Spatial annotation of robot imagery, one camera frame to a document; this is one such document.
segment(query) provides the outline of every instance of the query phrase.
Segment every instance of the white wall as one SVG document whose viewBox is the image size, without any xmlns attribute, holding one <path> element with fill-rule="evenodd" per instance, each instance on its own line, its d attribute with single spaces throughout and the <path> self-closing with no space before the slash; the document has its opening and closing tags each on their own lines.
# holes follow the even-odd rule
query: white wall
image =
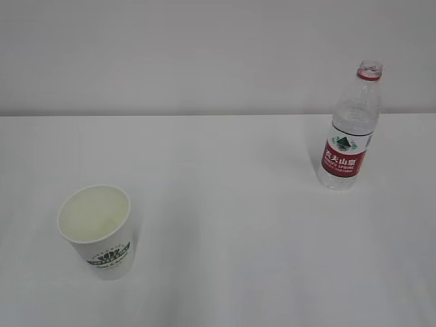
<svg viewBox="0 0 436 327">
<path fill-rule="evenodd" d="M 0 114 L 436 112 L 435 0 L 1 0 Z"/>
</svg>

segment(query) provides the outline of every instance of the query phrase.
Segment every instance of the paper cup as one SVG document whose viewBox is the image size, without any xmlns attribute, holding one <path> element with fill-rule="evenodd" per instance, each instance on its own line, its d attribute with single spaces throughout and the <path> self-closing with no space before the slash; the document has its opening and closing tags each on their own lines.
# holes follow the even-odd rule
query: paper cup
<svg viewBox="0 0 436 327">
<path fill-rule="evenodd" d="M 134 259 L 130 200 L 118 187 L 92 185 L 68 198 L 57 228 L 101 279 L 117 279 Z"/>
</svg>

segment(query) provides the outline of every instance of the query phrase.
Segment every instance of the table surface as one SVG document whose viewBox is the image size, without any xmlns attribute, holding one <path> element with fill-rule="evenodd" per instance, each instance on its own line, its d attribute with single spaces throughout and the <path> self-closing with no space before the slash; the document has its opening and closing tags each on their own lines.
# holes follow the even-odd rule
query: table surface
<svg viewBox="0 0 436 327">
<path fill-rule="evenodd" d="M 381 117 L 354 188 L 316 179 L 330 116 L 0 118 L 0 320 L 18 326 L 436 326 L 436 114 Z M 130 195 L 131 271 L 56 230 Z"/>
</svg>

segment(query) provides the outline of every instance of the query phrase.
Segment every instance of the plastic water bottle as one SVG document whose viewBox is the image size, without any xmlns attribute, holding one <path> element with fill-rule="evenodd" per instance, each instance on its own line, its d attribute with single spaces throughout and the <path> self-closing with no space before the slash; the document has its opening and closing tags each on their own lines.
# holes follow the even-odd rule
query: plastic water bottle
<svg viewBox="0 0 436 327">
<path fill-rule="evenodd" d="M 338 103 L 317 174 L 329 189 L 349 189 L 356 181 L 380 115 L 382 67 L 363 61 Z"/>
</svg>

